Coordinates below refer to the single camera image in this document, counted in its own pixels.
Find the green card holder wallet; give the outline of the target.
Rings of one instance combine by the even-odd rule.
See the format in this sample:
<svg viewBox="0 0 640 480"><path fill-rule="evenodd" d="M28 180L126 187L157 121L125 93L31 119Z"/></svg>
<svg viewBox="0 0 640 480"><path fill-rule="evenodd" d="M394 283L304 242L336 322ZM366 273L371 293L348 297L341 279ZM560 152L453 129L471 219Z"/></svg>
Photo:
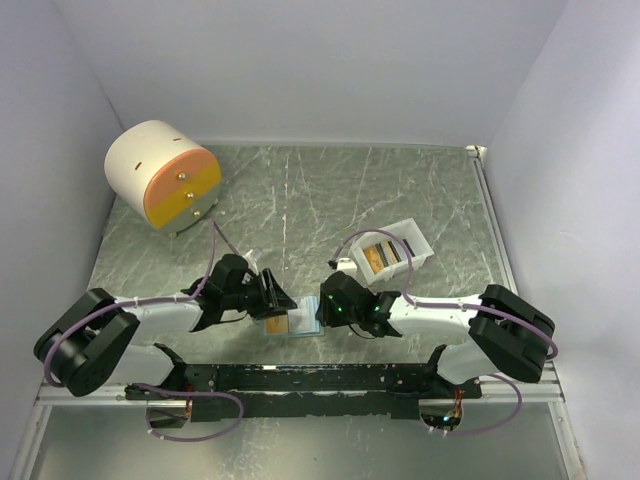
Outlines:
<svg viewBox="0 0 640 480"><path fill-rule="evenodd" d="M316 296L296 298L296 309L284 315L272 317L264 322L263 335L266 337L302 338L321 336L324 327L316 319L319 301Z"/></svg>

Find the orange credit card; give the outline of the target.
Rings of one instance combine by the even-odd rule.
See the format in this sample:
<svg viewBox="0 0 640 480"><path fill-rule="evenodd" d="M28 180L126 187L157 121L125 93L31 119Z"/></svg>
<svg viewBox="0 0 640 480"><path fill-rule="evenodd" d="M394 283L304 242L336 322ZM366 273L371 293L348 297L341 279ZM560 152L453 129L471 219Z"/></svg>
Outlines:
<svg viewBox="0 0 640 480"><path fill-rule="evenodd" d="M266 335L285 335L289 333L289 320L286 314L270 317L265 321Z"/></svg>

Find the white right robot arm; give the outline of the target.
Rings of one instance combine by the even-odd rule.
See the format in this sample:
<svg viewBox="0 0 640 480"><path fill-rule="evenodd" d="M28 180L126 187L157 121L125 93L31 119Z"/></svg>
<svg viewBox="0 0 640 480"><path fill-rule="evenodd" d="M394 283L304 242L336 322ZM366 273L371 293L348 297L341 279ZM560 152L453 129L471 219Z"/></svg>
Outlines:
<svg viewBox="0 0 640 480"><path fill-rule="evenodd" d="M375 338L417 334L458 335L442 345L424 374L426 390L448 396L476 377L502 373L524 383L540 381L547 360L558 353L554 322L507 288L488 285L481 294L453 299L374 293L343 272L320 286L316 318L325 327L356 325Z"/></svg>

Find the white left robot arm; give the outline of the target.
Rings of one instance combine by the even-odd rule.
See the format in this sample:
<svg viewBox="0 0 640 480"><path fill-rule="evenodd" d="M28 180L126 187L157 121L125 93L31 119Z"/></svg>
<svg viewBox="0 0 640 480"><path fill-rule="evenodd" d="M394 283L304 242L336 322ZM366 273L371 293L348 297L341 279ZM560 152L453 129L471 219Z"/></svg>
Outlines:
<svg viewBox="0 0 640 480"><path fill-rule="evenodd" d="M162 398L181 395L187 375L170 348L153 343L169 332L195 333L237 312L267 320L296 309L271 270L256 273L248 261L226 254L209 272L177 294L116 298L102 288L86 291L36 341L33 353L47 382L75 397L109 383L150 383Z"/></svg>

